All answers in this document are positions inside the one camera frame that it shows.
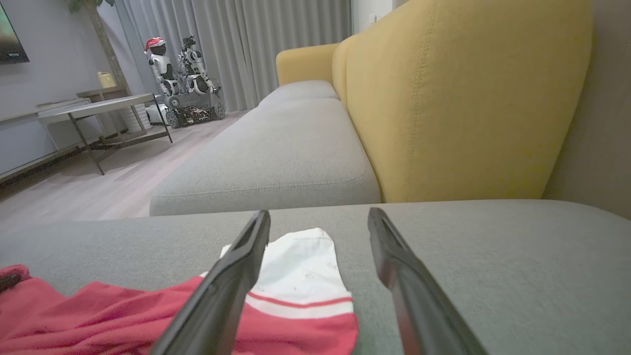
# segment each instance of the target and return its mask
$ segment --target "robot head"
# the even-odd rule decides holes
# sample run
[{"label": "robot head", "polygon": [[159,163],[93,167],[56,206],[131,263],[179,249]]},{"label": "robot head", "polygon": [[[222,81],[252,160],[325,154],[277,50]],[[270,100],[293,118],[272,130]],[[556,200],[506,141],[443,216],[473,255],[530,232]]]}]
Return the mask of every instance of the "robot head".
[{"label": "robot head", "polygon": [[167,53],[167,44],[162,38],[155,37],[147,41],[144,53],[146,54],[149,50],[157,56],[164,56]]}]

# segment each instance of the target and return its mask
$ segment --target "tree trunk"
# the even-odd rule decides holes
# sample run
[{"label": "tree trunk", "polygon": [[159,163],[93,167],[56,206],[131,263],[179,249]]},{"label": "tree trunk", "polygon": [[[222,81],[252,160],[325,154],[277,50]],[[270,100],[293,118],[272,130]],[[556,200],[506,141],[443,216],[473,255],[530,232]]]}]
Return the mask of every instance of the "tree trunk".
[{"label": "tree trunk", "polygon": [[98,14],[95,1],[85,0],[83,4],[85,5],[85,9],[88,14],[90,14],[94,29],[97,31],[98,40],[101,42],[107,61],[110,63],[110,68],[112,68],[112,75],[116,80],[116,84],[127,89],[127,92],[129,93],[127,80],[125,80],[125,75],[122,73],[121,65],[118,62],[118,58],[116,58],[116,53],[114,52],[114,48],[112,48],[112,43],[110,42],[109,37],[107,37],[107,33],[103,27],[103,21],[101,20],[101,16]]}]

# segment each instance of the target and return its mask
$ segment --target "yellow fabric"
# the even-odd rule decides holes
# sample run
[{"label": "yellow fabric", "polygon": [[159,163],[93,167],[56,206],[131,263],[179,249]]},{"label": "yellow fabric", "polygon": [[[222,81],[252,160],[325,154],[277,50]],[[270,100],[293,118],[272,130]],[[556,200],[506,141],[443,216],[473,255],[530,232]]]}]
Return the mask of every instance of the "yellow fabric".
[{"label": "yellow fabric", "polygon": [[357,35],[348,110],[384,201],[540,198],[590,50],[589,0],[411,0]]},{"label": "yellow fabric", "polygon": [[338,44],[315,45],[282,51],[276,56],[280,85],[303,80],[326,80],[333,84],[333,52]]},{"label": "yellow fabric", "polygon": [[333,87],[339,99],[346,104],[346,58],[348,50],[358,35],[343,40],[333,53]]}]

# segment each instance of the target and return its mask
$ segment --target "gray curtain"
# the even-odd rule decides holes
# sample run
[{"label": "gray curtain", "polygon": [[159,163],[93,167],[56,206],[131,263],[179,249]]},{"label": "gray curtain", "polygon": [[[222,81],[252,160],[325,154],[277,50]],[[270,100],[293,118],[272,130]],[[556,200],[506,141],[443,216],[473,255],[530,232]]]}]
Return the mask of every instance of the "gray curtain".
[{"label": "gray curtain", "polygon": [[175,64],[181,40],[195,35],[228,111],[253,109],[278,86],[276,55],[330,44],[351,32],[350,0],[122,0],[117,10],[145,89],[157,92],[144,55],[167,41]]}]

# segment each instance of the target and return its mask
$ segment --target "gray sofa cushion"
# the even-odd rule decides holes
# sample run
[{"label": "gray sofa cushion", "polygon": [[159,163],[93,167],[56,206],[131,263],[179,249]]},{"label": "gray sofa cushion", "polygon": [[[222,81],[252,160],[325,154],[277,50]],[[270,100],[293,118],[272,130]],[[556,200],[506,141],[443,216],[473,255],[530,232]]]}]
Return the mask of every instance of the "gray sofa cushion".
[{"label": "gray sofa cushion", "polygon": [[305,99],[248,112],[159,185],[150,214],[379,202],[343,104]]},{"label": "gray sofa cushion", "polygon": [[326,80],[305,80],[289,83],[278,87],[265,97],[259,104],[278,104],[302,99],[338,99],[335,89]]},{"label": "gray sofa cushion", "polygon": [[[490,354],[630,354],[631,221],[567,202],[490,200],[381,207]],[[271,211],[270,240],[321,227],[334,240],[360,331],[354,354],[400,354],[376,276],[369,206]],[[63,294],[98,280],[154,290],[209,269],[251,212],[54,224],[0,236]]]}]

